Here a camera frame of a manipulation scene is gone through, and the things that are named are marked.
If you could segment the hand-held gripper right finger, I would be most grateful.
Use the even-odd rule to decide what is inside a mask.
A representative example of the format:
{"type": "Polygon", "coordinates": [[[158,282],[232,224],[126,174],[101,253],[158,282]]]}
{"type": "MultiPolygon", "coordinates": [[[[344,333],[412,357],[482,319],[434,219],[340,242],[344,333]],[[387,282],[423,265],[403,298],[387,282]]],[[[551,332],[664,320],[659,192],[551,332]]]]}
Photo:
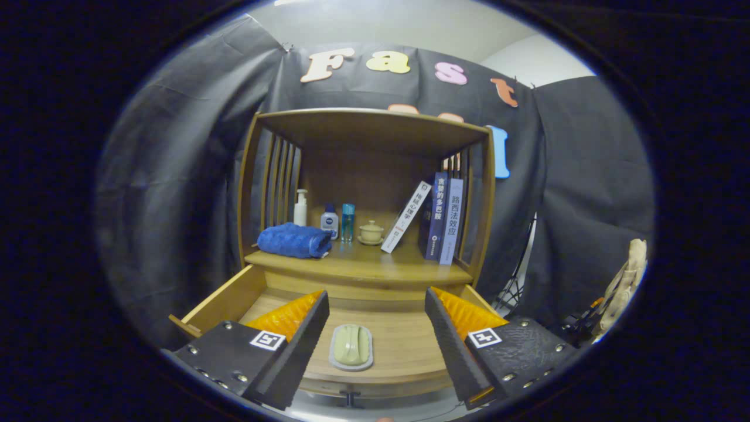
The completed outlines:
{"type": "Polygon", "coordinates": [[[578,354],[533,319],[506,320],[436,287],[426,290],[424,310],[455,393],[469,410],[527,394],[578,354]]]}

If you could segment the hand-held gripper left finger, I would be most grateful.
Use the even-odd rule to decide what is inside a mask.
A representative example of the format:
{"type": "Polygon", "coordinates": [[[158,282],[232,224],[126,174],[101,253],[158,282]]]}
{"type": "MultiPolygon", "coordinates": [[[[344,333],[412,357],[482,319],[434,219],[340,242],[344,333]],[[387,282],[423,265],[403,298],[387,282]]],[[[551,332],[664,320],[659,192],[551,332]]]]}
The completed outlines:
{"type": "Polygon", "coordinates": [[[329,294],[314,291],[251,323],[223,320],[161,355],[193,379],[232,400],[278,410],[291,406],[322,329],[329,294]]]}

